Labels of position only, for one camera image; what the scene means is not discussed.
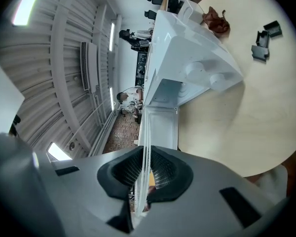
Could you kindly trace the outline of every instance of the vent grille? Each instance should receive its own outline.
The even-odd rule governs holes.
[[[81,54],[81,58],[80,58],[81,65],[80,66],[81,66],[81,76],[82,76],[82,84],[83,84],[84,90],[89,89],[86,52],[87,52],[87,43],[82,42],[81,43],[81,51],[80,51],[80,54]]]

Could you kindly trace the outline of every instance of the black chair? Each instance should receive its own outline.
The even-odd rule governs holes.
[[[156,4],[156,5],[162,5],[163,0],[147,0],[150,1],[152,4]],[[178,0],[169,0],[168,2],[168,8],[169,11],[172,13],[176,13],[179,7],[179,1]]]
[[[149,18],[149,19],[152,19],[152,20],[156,20],[156,16],[157,16],[157,13],[152,11],[152,10],[149,10],[149,11],[145,11],[145,17],[146,18]]]

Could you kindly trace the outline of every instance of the black rubber part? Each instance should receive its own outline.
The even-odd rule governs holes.
[[[219,193],[225,199],[244,228],[250,226],[261,217],[234,187],[220,190]]]
[[[55,172],[58,176],[63,176],[63,175],[67,175],[73,172],[76,172],[80,170],[77,166],[71,166],[68,168],[61,168],[61,169],[56,169]]]
[[[100,185],[112,198],[128,200],[143,165],[142,146],[104,164],[97,173]],[[148,203],[174,201],[193,180],[193,171],[184,161],[151,146],[151,162],[156,191],[149,194]]]
[[[124,202],[120,214],[107,221],[107,224],[127,234],[133,231],[129,200]]]
[[[262,46],[268,48],[268,44],[270,41],[270,34],[268,31],[258,32],[256,44],[257,46]]]
[[[253,45],[251,51],[252,57],[261,61],[266,61],[267,57],[270,55],[268,48],[262,46]]]
[[[100,167],[97,178],[109,197],[128,200],[128,191],[142,171],[143,149],[136,147]]]
[[[270,37],[275,37],[282,35],[282,29],[280,24],[277,22],[277,20],[273,21],[272,23],[269,23],[265,26],[263,26],[266,31],[270,34]]]

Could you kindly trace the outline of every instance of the white table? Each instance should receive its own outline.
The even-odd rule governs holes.
[[[296,33],[274,0],[202,0],[230,23],[221,41],[244,81],[226,92],[205,92],[183,105],[179,148],[218,161],[241,176],[266,172],[296,150]],[[270,40],[269,60],[253,60],[257,31],[277,20],[283,36]]]

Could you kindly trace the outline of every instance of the black mesh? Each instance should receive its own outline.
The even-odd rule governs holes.
[[[151,152],[150,166],[157,189],[168,185],[176,176],[175,165],[155,151]]]
[[[120,183],[133,187],[142,171],[143,154],[138,152],[112,168],[112,175]]]

